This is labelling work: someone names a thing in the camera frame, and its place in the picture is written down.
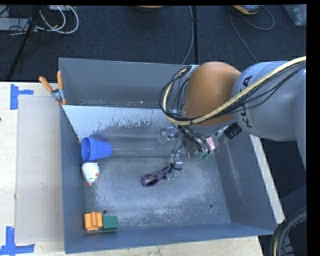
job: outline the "bin floor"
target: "bin floor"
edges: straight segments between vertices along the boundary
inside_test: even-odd
[[[229,223],[230,216],[215,156],[183,160],[179,177],[144,187],[139,176],[168,165],[168,157],[120,157],[99,160],[100,175],[83,181],[87,212],[117,216],[119,230],[142,227]]]

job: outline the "orange handle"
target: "orange handle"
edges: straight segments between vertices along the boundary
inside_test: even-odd
[[[61,72],[58,71],[56,73],[56,80],[58,81],[58,87],[60,90],[62,90],[64,88],[64,84],[62,83],[62,77],[61,77]]]
[[[49,93],[53,92],[54,89],[43,76],[39,76],[39,81],[44,85]]]

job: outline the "gray bin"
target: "gray bin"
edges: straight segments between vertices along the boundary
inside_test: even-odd
[[[182,152],[180,177],[142,186],[139,175],[165,167],[175,148],[174,141],[158,147],[160,129],[171,125],[158,95],[182,67],[59,59],[68,102],[60,108],[67,254],[270,235],[284,220],[260,140],[244,131],[223,138],[207,160]],[[85,136],[114,148],[111,157],[98,161],[100,175],[92,187],[81,172]],[[103,210],[117,216],[118,229],[88,233],[84,213]]]

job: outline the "wooden table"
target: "wooden table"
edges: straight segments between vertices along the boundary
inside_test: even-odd
[[[10,110],[11,84],[20,90],[34,90],[34,97],[50,96],[41,83],[0,82],[0,246],[5,244],[6,227],[15,227],[15,191],[17,171],[18,111]],[[64,242],[35,241],[31,255],[65,255]],[[262,256],[258,237],[241,237],[201,242],[158,245],[103,252],[79,253],[79,255],[104,256]]]

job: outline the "blue cup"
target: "blue cup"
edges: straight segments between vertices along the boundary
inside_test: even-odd
[[[109,142],[85,137],[81,143],[81,155],[83,161],[92,162],[102,158],[108,158],[112,154],[112,145]]]

